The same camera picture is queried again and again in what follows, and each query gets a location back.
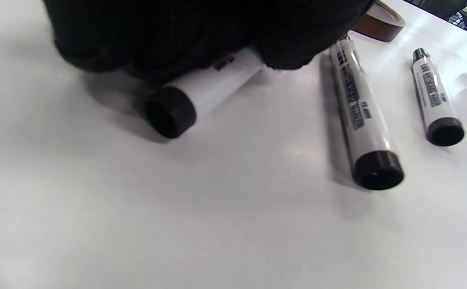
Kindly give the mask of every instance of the marker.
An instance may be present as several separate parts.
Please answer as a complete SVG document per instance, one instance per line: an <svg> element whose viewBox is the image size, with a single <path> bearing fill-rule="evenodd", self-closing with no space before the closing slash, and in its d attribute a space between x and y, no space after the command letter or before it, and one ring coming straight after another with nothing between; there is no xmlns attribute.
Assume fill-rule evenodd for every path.
<svg viewBox="0 0 467 289"><path fill-rule="evenodd" d="M167 138L177 138L222 104L262 69L263 62L246 47L212 66L197 69L166 84L144 104L151 126Z"/></svg>
<svg viewBox="0 0 467 289"><path fill-rule="evenodd" d="M394 142L373 100L354 43L344 35L330 49L341 120L351 156L353 179L370 190L386 190L404 179Z"/></svg>
<svg viewBox="0 0 467 289"><path fill-rule="evenodd" d="M459 143L465 132L452 97L441 81L437 66L423 48L414 51L415 86L426 138L436 146L449 147Z"/></svg>

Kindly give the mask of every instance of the black glove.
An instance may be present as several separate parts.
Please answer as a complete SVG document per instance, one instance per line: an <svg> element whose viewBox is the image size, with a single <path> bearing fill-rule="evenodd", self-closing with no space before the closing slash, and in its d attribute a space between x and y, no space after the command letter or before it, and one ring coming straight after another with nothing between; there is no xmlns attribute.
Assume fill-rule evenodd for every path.
<svg viewBox="0 0 467 289"><path fill-rule="evenodd" d="M126 67L168 81L253 44L265 64L297 69L374 0L43 0L55 46L85 71Z"/></svg>

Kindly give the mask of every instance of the white surface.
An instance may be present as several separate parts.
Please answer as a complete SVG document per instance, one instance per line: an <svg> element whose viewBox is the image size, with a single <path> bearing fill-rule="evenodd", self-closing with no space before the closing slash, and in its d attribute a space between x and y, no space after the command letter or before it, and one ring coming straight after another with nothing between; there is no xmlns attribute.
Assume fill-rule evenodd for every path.
<svg viewBox="0 0 467 289"><path fill-rule="evenodd" d="M351 36L406 179L368 193L327 58L256 75L163 143L59 59L41 2L0 1L0 289L467 288L467 136L426 141L411 73L428 49L467 130L467 32L386 2L395 41Z"/></svg>
<svg viewBox="0 0 467 289"><path fill-rule="evenodd" d="M213 66L197 69L168 84L186 93L199 120L206 118L206 115L262 69L262 60L251 48L241 49L230 57L234 61L219 71Z"/></svg>
<svg viewBox="0 0 467 289"><path fill-rule="evenodd" d="M392 134L389 132L378 104L374 101L370 84L361 68L363 64L360 64L357 59L356 51L352 40L341 40L334 44L329 52L331 59L335 62L332 64L335 68L334 79L338 82L339 103L342 104L346 120L345 131L351 158L357 161L360 157L375 151L390 151L397 154ZM353 82L347 86L346 83L349 82L345 78L348 81L351 78ZM358 94L358 98L353 97L348 87L355 87L354 94ZM357 110L358 118L353 117ZM364 110L367 110L371 117L365 117Z"/></svg>

